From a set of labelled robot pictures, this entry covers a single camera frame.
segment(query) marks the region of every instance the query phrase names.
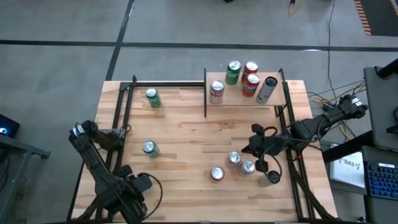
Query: can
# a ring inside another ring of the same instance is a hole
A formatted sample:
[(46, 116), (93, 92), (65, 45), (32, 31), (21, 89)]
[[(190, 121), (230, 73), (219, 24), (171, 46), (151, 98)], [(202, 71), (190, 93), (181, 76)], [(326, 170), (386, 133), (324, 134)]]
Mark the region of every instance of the can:
[(244, 81), (246, 81), (249, 74), (257, 73), (258, 70), (259, 70), (259, 65), (257, 64), (257, 62), (248, 61), (244, 66), (242, 79), (241, 79), (242, 84), (244, 84)]
[(242, 157), (238, 151), (231, 151), (226, 158), (226, 166), (230, 169), (237, 167), (242, 161)]
[(246, 159), (239, 166), (238, 173), (241, 175), (249, 175), (249, 174), (254, 173), (255, 170), (256, 170), (256, 166), (254, 165), (253, 160)]
[(257, 95), (257, 103), (267, 103), (268, 99), (271, 97), (272, 92), (275, 90), (278, 81), (274, 77), (267, 77), (262, 83), (259, 94)]
[(146, 141), (142, 146), (142, 150), (151, 158), (156, 158), (160, 156), (159, 147), (157, 147), (156, 143), (152, 140)]
[(221, 81), (214, 81), (210, 85), (210, 103), (219, 104), (223, 101), (224, 83)]
[(224, 178), (224, 169), (219, 166), (211, 168), (210, 177), (212, 182), (220, 182)]
[(158, 108), (162, 105), (159, 92), (156, 89), (154, 88), (148, 89), (146, 95), (151, 107)]
[(240, 72), (241, 63), (237, 60), (233, 60), (228, 64), (226, 69), (225, 82), (230, 85), (235, 85), (238, 82)]
[(243, 84), (242, 94), (246, 97), (252, 97), (256, 93), (260, 84), (260, 77), (257, 74), (249, 74)]

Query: gray floor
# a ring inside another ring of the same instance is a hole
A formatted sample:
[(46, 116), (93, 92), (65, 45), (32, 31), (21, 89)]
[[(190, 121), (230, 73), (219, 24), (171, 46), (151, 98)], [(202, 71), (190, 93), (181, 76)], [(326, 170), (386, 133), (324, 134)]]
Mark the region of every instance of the gray floor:
[[(118, 38), (128, 0), (3, 0), (0, 39), (111, 41)], [(289, 1), (136, 0), (125, 42), (185, 42), (326, 46), (331, 1), (306, 0), (294, 16)], [(398, 47), (398, 38), (367, 36), (353, 0), (336, 0), (332, 46)], [(75, 189), (81, 159), (68, 142), (76, 121), (93, 119), (113, 47), (0, 45), (0, 113), (21, 123), (18, 139), (52, 151), (35, 158), (25, 174), (16, 220), (60, 222)], [(385, 65), (397, 53), (332, 52), (333, 86), (361, 80), (366, 66)], [(289, 50), (121, 49), (113, 80), (200, 80), (203, 68), (223, 72), (232, 59), (255, 60), (262, 71), (283, 68), (287, 79), (305, 80), (308, 91), (330, 89), (327, 52)], [(352, 88), (348, 86), (337, 94)], [(332, 98), (328, 92), (323, 95)], [(366, 102), (366, 94), (358, 95)], [(369, 116), (348, 121), (355, 134), (370, 129)], [(343, 142), (334, 129), (325, 139)], [(345, 220), (364, 215), (360, 195), (333, 190)]]

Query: wooden shelf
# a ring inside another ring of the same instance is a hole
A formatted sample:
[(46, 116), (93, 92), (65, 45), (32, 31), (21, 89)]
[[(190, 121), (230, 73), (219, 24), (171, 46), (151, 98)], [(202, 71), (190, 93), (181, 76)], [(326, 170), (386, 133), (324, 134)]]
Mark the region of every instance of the wooden shelf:
[[(283, 106), (286, 104), (284, 90), (282, 88), (282, 79), (280, 78), (279, 72), (259, 72), (257, 75), (260, 77), (261, 81), (259, 87), (256, 90), (256, 93), (252, 97), (245, 97), (242, 94), (243, 84), (241, 83), (242, 73), (239, 75), (239, 81), (235, 85), (229, 85), (225, 82), (225, 72), (208, 72), (206, 74), (206, 94), (207, 94), (207, 105), (208, 106)], [(256, 101), (256, 97), (260, 91), (262, 83), (264, 80), (272, 76), (276, 78), (278, 84), (269, 98), (266, 104), (259, 104)], [(210, 103), (210, 85), (219, 80), (224, 83), (225, 91), (223, 102), (220, 104)]]

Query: wooden table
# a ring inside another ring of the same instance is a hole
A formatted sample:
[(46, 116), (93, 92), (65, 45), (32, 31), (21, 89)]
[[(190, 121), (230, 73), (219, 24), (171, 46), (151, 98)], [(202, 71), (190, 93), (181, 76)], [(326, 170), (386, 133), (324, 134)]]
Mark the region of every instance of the wooden table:
[[(302, 80), (288, 81), (297, 120), (311, 118), (312, 113)], [(120, 82), (105, 82), (95, 121), (101, 129), (112, 126)], [(283, 167), (278, 184), (258, 185), (260, 172), (247, 177), (226, 168), (224, 161), (231, 150), (248, 144), (252, 123), (280, 129), (273, 106), (208, 106), (203, 117), (203, 87), (160, 87), (163, 105), (151, 108), (146, 99), (147, 88), (135, 87), (127, 134), (123, 165), (133, 172), (148, 172), (156, 176), (164, 188), (159, 209), (147, 222), (271, 222), (296, 221), (297, 215), (290, 184), (286, 153), (277, 158)], [(150, 159), (142, 151), (144, 141), (152, 139), (160, 147), (161, 156)], [(304, 150), (310, 188), (329, 213), (336, 208), (320, 151)], [(256, 159), (243, 154), (244, 159)], [(277, 164), (266, 156), (271, 169)], [(224, 179), (210, 182), (210, 169), (225, 169)], [(94, 180), (84, 167), (75, 201), (73, 217), (79, 216), (94, 199)], [(144, 192), (151, 211), (160, 195), (159, 186)], [(304, 214), (307, 208), (303, 192), (300, 198)], [(123, 221), (120, 214), (114, 221)]]

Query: green can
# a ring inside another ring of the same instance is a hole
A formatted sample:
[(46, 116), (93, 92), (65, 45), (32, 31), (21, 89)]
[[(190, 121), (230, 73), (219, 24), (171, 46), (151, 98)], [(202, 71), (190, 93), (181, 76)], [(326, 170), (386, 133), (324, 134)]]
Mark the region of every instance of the green can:
[(150, 103), (150, 106), (153, 108), (158, 108), (162, 105), (159, 92), (154, 88), (147, 90), (147, 98)]
[(151, 158), (156, 158), (160, 156), (159, 147), (157, 147), (156, 143), (152, 140), (146, 141), (142, 146), (142, 150)]
[(226, 69), (225, 82), (230, 85), (235, 85), (238, 82), (240, 72), (241, 63), (237, 60), (233, 60), (228, 64)]

